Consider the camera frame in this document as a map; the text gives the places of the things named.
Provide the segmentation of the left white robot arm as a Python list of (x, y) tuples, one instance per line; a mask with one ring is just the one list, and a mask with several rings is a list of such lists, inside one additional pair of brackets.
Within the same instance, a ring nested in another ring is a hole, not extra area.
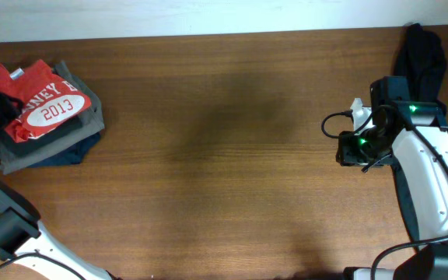
[(116, 278), (57, 241), (42, 223), (37, 209), (1, 181), (0, 261), (0, 270), (18, 264), (52, 280)]

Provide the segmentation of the orange printed t-shirt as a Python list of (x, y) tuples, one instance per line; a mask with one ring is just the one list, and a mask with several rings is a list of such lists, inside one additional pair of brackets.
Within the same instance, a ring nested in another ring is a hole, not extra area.
[(22, 113), (5, 127), (16, 143), (38, 139), (92, 105), (85, 93), (42, 60), (15, 78), (0, 63), (0, 93), (23, 102)]

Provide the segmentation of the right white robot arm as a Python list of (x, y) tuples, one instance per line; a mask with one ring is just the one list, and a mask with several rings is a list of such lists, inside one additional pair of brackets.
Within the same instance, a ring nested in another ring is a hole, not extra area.
[(354, 99), (352, 131), (337, 136), (336, 160), (363, 172), (397, 163), (415, 210), (411, 242), (380, 253), (368, 268), (346, 268), (347, 279), (448, 279), (448, 125), (437, 103), (413, 100), (406, 78), (370, 86), (371, 104)]

